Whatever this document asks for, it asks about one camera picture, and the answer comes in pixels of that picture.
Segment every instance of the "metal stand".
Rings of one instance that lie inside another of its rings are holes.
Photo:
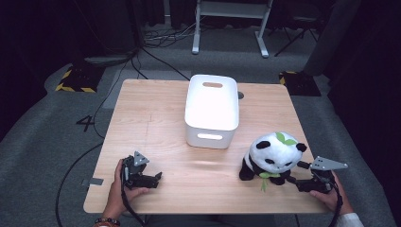
[[[205,16],[223,16],[223,17],[240,17],[240,18],[255,18],[262,19],[262,24],[259,31],[255,31],[255,37],[259,44],[260,52],[263,58],[269,56],[269,52],[263,41],[263,32],[265,31],[266,22],[268,21],[272,1],[265,4],[243,4],[243,3],[226,3],[226,2],[202,2],[198,0],[196,27],[192,53],[199,54],[200,39],[201,39],[201,15]]]

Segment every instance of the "sleeve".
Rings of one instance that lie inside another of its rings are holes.
[[[356,213],[350,213],[339,216],[336,227],[363,227],[363,224]]]

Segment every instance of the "hand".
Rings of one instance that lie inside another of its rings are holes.
[[[342,196],[342,207],[340,210],[340,215],[345,215],[349,213],[354,213],[354,209],[351,206],[351,203],[348,201],[347,195],[345,194],[344,188],[337,177],[336,173],[333,172],[335,181],[337,186],[339,187],[340,195]],[[328,194],[324,194],[318,191],[310,191],[309,194],[319,201],[323,202],[332,212],[335,212],[337,206],[337,192],[332,189]]]
[[[124,206],[123,200],[121,198],[121,167],[123,165],[123,160],[121,159],[118,162],[117,167],[115,168],[114,173],[114,182],[110,187],[109,198],[107,200],[106,207],[104,208],[103,218],[120,218],[121,214],[127,211],[127,208]],[[143,193],[149,192],[148,188],[138,187],[133,190],[129,190],[124,187],[124,190],[127,194],[127,199],[129,203],[133,201],[133,199]]]

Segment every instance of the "bracelet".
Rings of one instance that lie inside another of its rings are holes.
[[[109,222],[112,223],[114,225],[120,226],[120,221],[113,219],[113,218],[98,218],[95,221],[95,224],[101,223],[101,222]]]

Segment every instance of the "gray carpet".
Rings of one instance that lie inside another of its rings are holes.
[[[277,31],[269,37],[265,35],[271,57],[263,59],[253,36],[255,30],[252,27],[203,32],[197,56],[191,54],[191,37],[147,51],[187,75],[223,75],[237,82],[279,83],[278,73],[301,70],[315,44],[305,35],[274,58],[272,55],[287,41],[285,33]],[[139,67],[138,61],[141,72],[151,79],[183,79],[144,51],[133,61]],[[49,76],[44,85],[47,96],[21,117],[0,144],[0,221],[4,226],[57,226],[55,202],[64,174],[85,151],[102,142],[97,134],[106,134],[122,79],[138,77],[128,64],[117,81],[123,68],[117,65],[106,69],[95,94],[56,92],[68,66]],[[328,79],[320,76],[315,80],[321,97],[291,97],[313,154],[349,165],[338,173],[365,226],[395,226],[380,183],[326,96],[330,90]],[[94,127],[84,132],[84,126],[76,124],[87,115],[96,115],[97,132]],[[96,148],[85,155],[63,185],[59,206],[63,226],[91,226],[98,217],[83,211],[86,187],[80,184],[92,177],[99,152],[100,148]],[[327,226],[331,218],[331,214],[299,216],[303,227]],[[133,218],[121,220],[122,226],[138,226]],[[278,226],[296,226],[293,215],[277,215],[276,221]]]

